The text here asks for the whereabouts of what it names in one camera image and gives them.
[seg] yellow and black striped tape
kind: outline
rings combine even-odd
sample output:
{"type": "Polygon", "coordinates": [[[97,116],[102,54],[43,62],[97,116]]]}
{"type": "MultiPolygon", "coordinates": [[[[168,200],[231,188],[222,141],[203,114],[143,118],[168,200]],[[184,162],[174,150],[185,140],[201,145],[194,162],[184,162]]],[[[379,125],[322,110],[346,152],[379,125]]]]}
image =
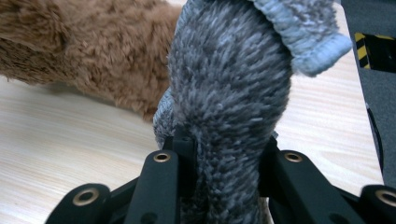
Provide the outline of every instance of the yellow and black striped tape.
{"type": "MultiPolygon", "coordinates": [[[[355,41],[356,41],[356,49],[358,50],[358,58],[359,58],[359,64],[363,68],[367,69],[372,69],[372,66],[370,65],[370,51],[366,47],[365,44],[365,38],[366,34],[362,33],[356,33],[355,34],[355,41]]],[[[386,35],[372,35],[380,39],[389,39],[389,40],[395,40],[395,38],[386,36],[386,35]]]]}

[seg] gray knitted plush toy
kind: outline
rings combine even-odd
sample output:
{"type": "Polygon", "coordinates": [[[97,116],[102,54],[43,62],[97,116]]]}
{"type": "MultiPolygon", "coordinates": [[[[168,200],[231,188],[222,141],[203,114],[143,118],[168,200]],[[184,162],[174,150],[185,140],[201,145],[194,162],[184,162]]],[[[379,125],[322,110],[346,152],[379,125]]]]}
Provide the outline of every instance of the gray knitted plush toy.
{"type": "Polygon", "coordinates": [[[260,155],[286,109],[293,70],[313,77],[350,49],[336,30],[328,0],[183,7],[169,53],[171,86],[154,116],[159,148],[177,123],[198,143],[196,191],[182,201],[182,223],[266,220],[260,155]]]}

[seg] wooden table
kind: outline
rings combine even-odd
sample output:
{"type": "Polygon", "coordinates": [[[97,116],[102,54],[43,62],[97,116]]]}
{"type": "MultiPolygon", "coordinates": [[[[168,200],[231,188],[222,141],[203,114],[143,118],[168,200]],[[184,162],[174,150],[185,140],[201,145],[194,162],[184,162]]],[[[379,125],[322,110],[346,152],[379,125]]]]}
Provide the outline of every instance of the wooden table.
{"type": "MultiPolygon", "coordinates": [[[[341,31],[344,10],[335,5],[341,31]]],[[[335,186],[359,195],[383,184],[353,52],[317,78],[294,77],[276,130],[282,149],[305,153],[335,186]]],[[[0,222],[43,223],[71,189],[115,189],[156,150],[150,123],[62,85],[0,78],[0,222]]]]}

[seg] brown fur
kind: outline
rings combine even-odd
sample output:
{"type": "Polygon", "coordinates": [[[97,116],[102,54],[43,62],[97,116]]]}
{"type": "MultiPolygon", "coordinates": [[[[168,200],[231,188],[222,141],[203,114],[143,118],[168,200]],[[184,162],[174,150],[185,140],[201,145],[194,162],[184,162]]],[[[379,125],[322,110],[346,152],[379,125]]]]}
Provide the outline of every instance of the brown fur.
{"type": "Polygon", "coordinates": [[[2,0],[0,74],[62,81],[152,119],[180,10],[161,0],[2,0]]]}

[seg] stuffed animal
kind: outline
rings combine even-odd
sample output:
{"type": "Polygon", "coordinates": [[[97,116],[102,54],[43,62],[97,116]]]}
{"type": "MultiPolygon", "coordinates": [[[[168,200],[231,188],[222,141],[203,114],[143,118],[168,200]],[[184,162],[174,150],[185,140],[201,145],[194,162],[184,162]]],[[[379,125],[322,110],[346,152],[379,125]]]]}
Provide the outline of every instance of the stuffed animal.
{"type": "Polygon", "coordinates": [[[150,120],[181,7],[162,0],[2,0],[0,74],[65,82],[150,120]]]}
{"type": "Polygon", "coordinates": [[[159,148],[182,125],[198,180],[182,223],[263,223],[261,154],[286,109],[290,77],[314,77],[351,48],[331,0],[189,0],[154,116],[159,148]]]}

